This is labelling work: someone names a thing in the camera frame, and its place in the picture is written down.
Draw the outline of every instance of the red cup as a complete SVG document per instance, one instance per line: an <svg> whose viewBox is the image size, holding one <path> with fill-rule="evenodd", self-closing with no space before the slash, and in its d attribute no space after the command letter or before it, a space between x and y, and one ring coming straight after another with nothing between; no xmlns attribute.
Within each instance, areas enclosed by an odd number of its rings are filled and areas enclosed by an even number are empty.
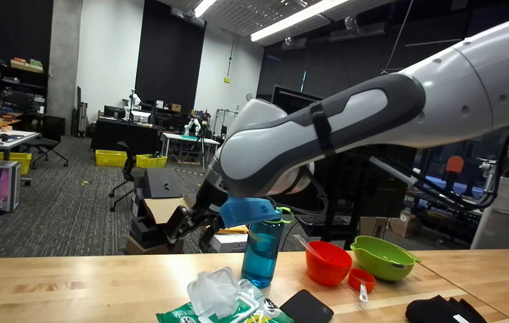
<svg viewBox="0 0 509 323"><path fill-rule="evenodd" d="M307 276L320 285L336 286L351 267L351 256L345 249L324 240L311 240L309 247L318 256L306 249Z"/></svg>
<svg viewBox="0 0 509 323"><path fill-rule="evenodd" d="M370 292L376 285L376 278L361 269L351 269L347 274L347 285L359 292L359 283L363 283L365 290Z"/></svg>

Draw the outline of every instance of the wooden tabletop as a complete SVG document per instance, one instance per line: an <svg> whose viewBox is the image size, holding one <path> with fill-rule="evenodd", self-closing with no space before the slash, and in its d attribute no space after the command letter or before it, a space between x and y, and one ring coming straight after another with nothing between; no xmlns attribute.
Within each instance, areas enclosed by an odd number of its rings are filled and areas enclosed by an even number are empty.
<svg viewBox="0 0 509 323"><path fill-rule="evenodd" d="M420 263L509 315L509 249L424 251Z"/></svg>
<svg viewBox="0 0 509 323"><path fill-rule="evenodd" d="M429 261L431 252L422 252L422 258ZM0 258L0 321L152 323L155 312L187 301L186 283L198 272L229 265L238 276L239 263L239 252ZM377 283L367 308L361 308L345 281L336 288L311 281L304 272L304 252L281 252L264 292L281 304L299 288L307 288L329 304L334 310L333 321L404 321L411 299L435 294L467 299L487 321L509 321L505 313L422 265L415 265L399 283Z"/></svg>

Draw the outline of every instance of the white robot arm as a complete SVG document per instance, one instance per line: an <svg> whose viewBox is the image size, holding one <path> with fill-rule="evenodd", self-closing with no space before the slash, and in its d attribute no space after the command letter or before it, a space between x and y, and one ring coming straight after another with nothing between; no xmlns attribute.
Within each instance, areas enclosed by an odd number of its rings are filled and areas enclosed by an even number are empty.
<svg viewBox="0 0 509 323"><path fill-rule="evenodd" d="M212 157L207 179L230 195L272 195L324 154L368 143L431 147L509 125L509 21L397 73L297 112L250 100Z"/></svg>

